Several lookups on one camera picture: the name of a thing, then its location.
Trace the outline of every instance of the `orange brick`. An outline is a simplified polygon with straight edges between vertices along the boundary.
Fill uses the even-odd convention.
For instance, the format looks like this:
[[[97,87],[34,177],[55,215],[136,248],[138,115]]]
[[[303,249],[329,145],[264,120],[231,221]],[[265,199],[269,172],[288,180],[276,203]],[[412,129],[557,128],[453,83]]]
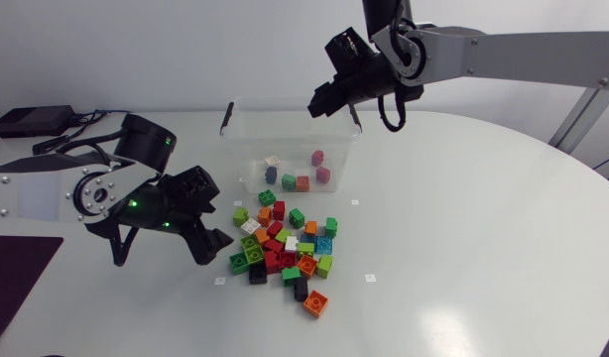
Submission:
[[[315,235],[317,233],[317,223],[315,221],[309,221],[306,223],[304,227],[304,234],[312,234]]]
[[[270,207],[263,207],[258,213],[258,222],[263,227],[269,227],[269,223],[272,221],[272,209]]]
[[[316,266],[317,260],[308,256],[307,254],[303,254],[301,260],[298,262],[298,269],[300,269],[301,273],[303,273],[303,275],[307,278],[311,278],[313,276]]]
[[[322,315],[327,304],[328,298],[317,291],[312,291],[303,302],[304,309],[315,317]]]
[[[267,234],[267,231],[265,229],[257,229],[256,232],[254,232],[254,235],[256,236],[256,240],[258,240],[258,243],[261,246],[264,246],[265,243],[267,243],[267,241],[269,240],[269,235]]]
[[[308,191],[308,177],[297,177],[296,178],[296,191],[298,191],[298,192]]]

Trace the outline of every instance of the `toy brick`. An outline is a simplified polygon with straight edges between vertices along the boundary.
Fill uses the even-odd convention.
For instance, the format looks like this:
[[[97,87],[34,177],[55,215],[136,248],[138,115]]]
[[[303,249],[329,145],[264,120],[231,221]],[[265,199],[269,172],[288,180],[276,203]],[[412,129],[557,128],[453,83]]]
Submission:
[[[249,219],[249,213],[244,207],[237,207],[234,211],[234,226],[240,227]]]
[[[327,305],[328,298],[317,291],[311,291],[303,302],[304,309],[315,317],[320,317]]]
[[[305,277],[296,278],[294,284],[294,298],[298,302],[304,302],[308,297],[308,286]]]
[[[272,155],[271,157],[265,158],[265,164],[267,164],[267,166],[270,168],[275,168],[281,164],[281,161],[276,156]]]
[[[333,240],[325,236],[315,237],[315,254],[331,255],[333,253]]]
[[[281,274],[283,275],[283,286],[290,287],[301,276],[301,270],[298,267],[284,268],[281,270]]]
[[[260,246],[260,244],[258,244],[258,239],[256,239],[256,235],[254,234],[241,238],[241,245],[243,246],[243,250]]]
[[[283,229],[281,229],[280,232],[278,232],[278,234],[276,235],[276,237],[274,239],[285,244],[287,242],[287,237],[289,237],[291,235],[292,235],[292,232],[283,228]]]
[[[278,233],[280,233],[280,231],[283,229],[283,223],[279,222],[279,221],[275,221],[274,223],[272,223],[272,225],[269,226],[269,228],[267,228],[267,234],[272,237],[275,238],[276,235]]]
[[[259,245],[245,249],[245,257],[249,264],[259,263],[265,260],[265,252]]]
[[[307,192],[308,191],[308,177],[297,177],[296,178],[296,191]]]
[[[267,243],[269,240],[269,235],[265,229],[257,229],[256,232],[254,232],[254,235],[256,236],[256,241],[261,245],[261,247],[264,247],[265,243]]]
[[[258,193],[258,200],[261,202],[262,205],[268,206],[276,202],[276,196],[270,189],[268,189],[266,191]]]
[[[316,266],[317,260],[308,255],[303,255],[298,262],[298,269],[300,269],[302,275],[307,278],[311,278],[313,276]]]
[[[249,284],[259,285],[267,283],[267,267],[265,264],[252,264],[249,267]]]
[[[311,164],[313,166],[320,166],[320,165],[322,165],[323,161],[324,161],[324,151],[322,151],[322,150],[314,151],[313,155],[311,155]]]
[[[290,268],[295,267],[297,263],[296,253],[283,252],[280,254],[278,268]]]
[[[331,267],[333,266],[333,257],[323,255],[320,257],[319,262],[317,263],[317,269],[315,272],[323,278],[328,278],[329,273],[331,272]]]
[[[268,184],[276,183],[276,178],[278,177],[278,170],[276,167],[268,167],[265,171],[265,182]]]
[[[297,208],[294,208],[289,212],[289,222],[294,228],[301,229],[305,225],[305,216]]]
[[[312,255],[315,252],[314,243],[298,243],[298,253]]]
[[[279,273],[281,270],[278,268],[278,253],[274,251],[265,252],[265,267],[267,267],[267,274]]]
[[[274,203],[274,219],[283,220],[285,219],[285,202],[284,201],[276,201]]]
[[[265,249],[274,251],[276,253],[280,253],[283,251],[283,247],[285,245],[279,241],[277,241],[276,239],[270,239],[267,241],[267,243],[265,243]]]
[[[288,174],[284,174],[281,179],[284,190],[295,190],[296,189],[296,177]]]
[[[245,223],[243,223],[243,225],[241,225],[241,229],[243,230],[243,232],[245,232],[247,234],[252,234],[252,233],[256,232],[256,230],[260,227],[261,227],[261,224],[258,223],[253,218],[246,220]]]
[[[326,217],[326,236],[335,237],[337,235],[337,219],[333,217]]]
[[[298,249],[298,238],[294,236],[287,237],[287,241],[285,242],[285,252],[296,252]]]
[[[302,234],[301,235],[301,243],[315,243],[315,236],[312,235],[308,235],[308,234]]]
[[[258,223],[263,227],[269,227],[269,222],[272,221],[272,209],[270,207],[261,208],[258,212]]]
[[[230,256],[229,265],[232,267],[232,273],[234,273],[234,275],[245,273],[249,270],[247,257],[245,257],[245,253],[243,252]]]
[[[315,221],[309,221],[304,226],[304,234],[315,235],[317,233],[317,223]]]
[[[320,183],[328,183],[331,180],[331,170],[323,167],[315,169],[315,179]]]

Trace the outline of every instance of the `plastic container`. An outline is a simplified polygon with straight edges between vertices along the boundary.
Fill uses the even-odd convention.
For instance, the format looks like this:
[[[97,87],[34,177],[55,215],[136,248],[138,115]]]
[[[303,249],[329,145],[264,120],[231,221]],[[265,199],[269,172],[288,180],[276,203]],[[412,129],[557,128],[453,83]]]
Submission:
[[[336,191],[342,179],[351,144],[362,133],[352,106],[345,106],[330,117],[311,118],[308,98],[239,97],[231,102],[221,125],[221,138],[229,146],[245,188],[251,193],[296,191],[283,189],[284,174],[308,177],[309,192]],[[329,169],[330,181],[316,179],[318,167],[312,154],[322,150],[320,167]],[[269,166],[265,159],[275,156],[277,178],[266,182]]]

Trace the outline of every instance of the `table surface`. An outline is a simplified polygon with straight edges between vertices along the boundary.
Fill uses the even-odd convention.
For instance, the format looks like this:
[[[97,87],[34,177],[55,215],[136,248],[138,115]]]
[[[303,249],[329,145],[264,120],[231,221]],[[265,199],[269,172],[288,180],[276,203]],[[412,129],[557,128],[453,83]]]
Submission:
[[[329,298],[320,319],[279,275],[264,286],[232,276],[237,242],[200,267],[181,237],[142,231],[117,268],[108,242],[78,224],[8,220],[0,234],[64,243],[1,336],[0,356],[599,355],[609,338],[609,182],[493,124],[410,112],[391,134],[376,112],[359,114],[365,131],[340,190],[280,194],[309,219],[338,218],[331,275],[309,281]],[[179,137],[168,173],[201,165],[220,187],[206,226],[241,238],[234,202],[260,205],[219,141],[223,112],[143,116]],[[38,141],[0,143],[0,160]]]

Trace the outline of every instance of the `green brick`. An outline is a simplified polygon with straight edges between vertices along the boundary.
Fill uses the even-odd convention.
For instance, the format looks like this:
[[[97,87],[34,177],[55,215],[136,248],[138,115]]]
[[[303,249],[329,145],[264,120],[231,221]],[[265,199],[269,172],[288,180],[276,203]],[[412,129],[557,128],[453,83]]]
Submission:
[[[246,208],[238,207],[234,211],[234,225],[240,227],[249,219],[249,213]]]
[[[265,253],[261,246],[256,245],[253,248],[245,249],[245,257],[247,258],[247,263],[255,264],[265,260]]]
[[[258,193],[258,200],[261,201],[261,204],[265,207],[268,205],[272,205],[276,202],[276,195],[270,190],[266,190],[264,192]]]
[[[232,266],[232,272],[234,275],[249,271],[249,263],[247,263],[245,253],[238,253],[230,256],[229,265]]]
[[[301,269],[298,267],[284,268],[281,274],[283,275],[283,286],[290,287],[296,282],[296,278],[301,276]]]
[[[337,235],[337,219],[326,217],[326,236],[335,237]]]
[[[305,226],[305,215],[299,209],[294,208],[289,211],[289,222],[296,229],[301,229]]]
[[[285,244],[285,242],[287,242],[287,237],[289,237],[291,235],[293,235],[292,232],[290,232],[289,230],[283,228],[276,235],[276,240],[281,242],[281,243],[283,243],[283,244]]]
[[[295,190],[296,189],[296,177],[284,174],[283,175],[283,189],[284,190]]]
[[[313,252],[315,252],[315,243],[298,243],[297,250],[300,254],[311,256],[313,255]]]
[[[254,248],[255,246],[260,246],[258,244],[258,239],[254,234],[250,234],[245,238],[241,238],[241,245],[243,246],[243,250]]]
[[[328,278],[328,274],[331,273],[331,267],[333,266],[333,257],[331,256],[321,256],[315,272],[323,278]]]

